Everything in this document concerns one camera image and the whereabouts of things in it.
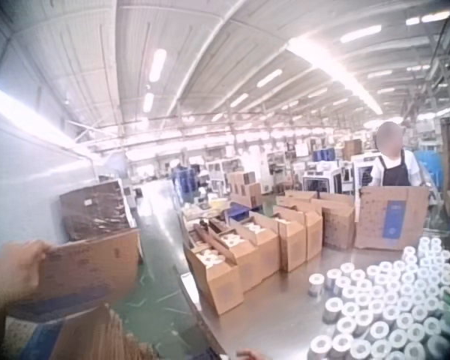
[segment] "fluorescent light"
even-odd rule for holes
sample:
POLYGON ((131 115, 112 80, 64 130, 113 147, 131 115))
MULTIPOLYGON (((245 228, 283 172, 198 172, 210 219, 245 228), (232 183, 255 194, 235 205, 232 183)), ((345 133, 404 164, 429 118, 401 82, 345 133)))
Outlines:
POLYGON ((231 104, 230 107, 236 107, 237 105, 239 105, 243 100, 245 100, 246 98, 248 98, 248 94, 244 93, 241 94, 239 97, 237 97, 231 104))
POLYGON ((357 31, 349 32, 340 38, 342 43, 348 43, 350 41, 357 40, 359 38, 363 38, 365 36, 377 34, 382 31, 381 25, 370 26, 369 28, 362 28, 357 31))
POLYGON ((287 48, 292 53, 311 63, 315 68, 325 71, 332 79, 340 81, 345 89, 362 99, 377 115, 382 115, 382 109, 375 99, 365 90, 357 79, 347 69, 336 61, 323 47, 314 43, 306 36, 296 37, 289 41, 287 48))
POLYGON ((406 20, 405 22, 408 26, 411 25, 416 25, 420 23, 420 18, 419 17, 410 17, 409 19, 406 20))
POLYGON ((273 73, 270 73, 269 75, 265 76, 263 79, 261 79, 257 84, 257 88, 261 88, 265 86, 266 84, 270 83, 275 77, 279 77, 282 74, 281 69, 275 70, 273 73))
POLYGON ((348 101, 348 97, 346 97, 346 98, 344 98, 344 99, 342 99, 342 100, 339 100, 339 101, 335 101, 334 103, 333 103, 333 106, 335 106, 335 105, 340 105, 340 104, 343 104, 343 103, 346 103, 348 101))
POLYGON ((222 112, 219 113, 219 114, 217 114, 217 115, 214 115, 214 117, 211 118, 211 122, 216 122, 216 121, 218 121, 223 115, 224 115, 224 114, 223 114, 222 112))
POLYGON ((145 95, 145 100, 143 101, 143 112, 144 113, 150 113, 153 107, 153 99, 155 98, 155 95, 153 95, 151 92, 147 92, 145 95))
POLYGON ((390 75, 393 73, 393 70, 384 70, 384 71, 377 71, 376 73, 369 73, 368 79, 372 79, 374 77, 384 77, 385 75, 390 75))
POLYGON ((155 54, 153 55, 153 62, 151 63, 150 75, 148 76, 150 83, 156 83, 160 79, 166 58, 167 51, 164 49, 158 49, 155 51, 155 54))
POLYGON ((385 94, 386 92, 394 92, 395 88, 382 88, 379 91, 377 91, 377 94, 385 94))
POLYGON ((440 11, 439 13, 429 13, 421 18, 423 23, 431 23, 433 21, 444 20, 450 16, 450 11, 440 11))
POLYGON ((321 94, 325 94, 327 91, 328 91, 327 88, 322 88, 319 91, 312 92, 310 95, 308 95, 308 97, 309 98, 315 98, 316 96, 319 96, 321 94))

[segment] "worker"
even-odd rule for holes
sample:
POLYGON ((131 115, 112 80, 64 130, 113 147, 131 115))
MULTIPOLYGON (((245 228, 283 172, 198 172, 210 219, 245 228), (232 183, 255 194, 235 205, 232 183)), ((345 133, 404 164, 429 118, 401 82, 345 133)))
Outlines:
POLYGON ((378 128, 375 139, 381 155, 373 162, 369 186, 420 186, 422 176, 415 155, 403 148, 401 127, 386 121, 378 128))

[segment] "stainless steel table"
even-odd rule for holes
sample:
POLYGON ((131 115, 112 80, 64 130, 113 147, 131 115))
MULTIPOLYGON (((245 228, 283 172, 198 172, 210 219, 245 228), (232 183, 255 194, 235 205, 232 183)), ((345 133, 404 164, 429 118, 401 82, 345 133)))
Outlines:
POLYGON ((384 250, 339 251, 324 248, 321 255, 284 274, 277 273, 259 286, 245 293, 244 302, 231 311, 218 316, 212 307, 200 298, 190 273, 181 275, 181 288, 188 297, 199 325, 208 332, 212 346, 223 349, 229 356, 236 350, 259 350, 274 360, 306 359, 310 342, 317 335, 332 335, 333 325, 322 321, 326 299, 308 295, 308 278, 314 273, 325 274, 342 263, 352 262, 357 269, 394 261, 399 252, 384 250))

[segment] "black apron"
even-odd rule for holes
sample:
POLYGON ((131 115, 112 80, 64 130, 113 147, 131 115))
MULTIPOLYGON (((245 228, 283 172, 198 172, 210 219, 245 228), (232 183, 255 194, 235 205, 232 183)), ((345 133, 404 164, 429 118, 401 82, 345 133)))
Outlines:
POLYGON ((383 157, 379 156, 380 163, 383 166, 383 178, 382 186, 410 186, 410 180, 408 179, 408 169, 405 164, 405 152, 400 153, 401 162, 400 165, 387 169, 383 157))

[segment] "hand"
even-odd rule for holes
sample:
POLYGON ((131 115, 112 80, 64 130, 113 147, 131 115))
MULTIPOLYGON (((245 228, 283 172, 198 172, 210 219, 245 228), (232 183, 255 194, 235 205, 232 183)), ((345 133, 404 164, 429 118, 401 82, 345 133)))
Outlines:
POLYGON ((0 306, 7 307, 38 288, 38 269, 51 246, 35 240, 8 243, 0 250, 0 306))
POLYGON ((259 353, 258 351, 249 349, 237 351, 237 356, 241 360, 267 360, 267 358, 263 354, 259 353))

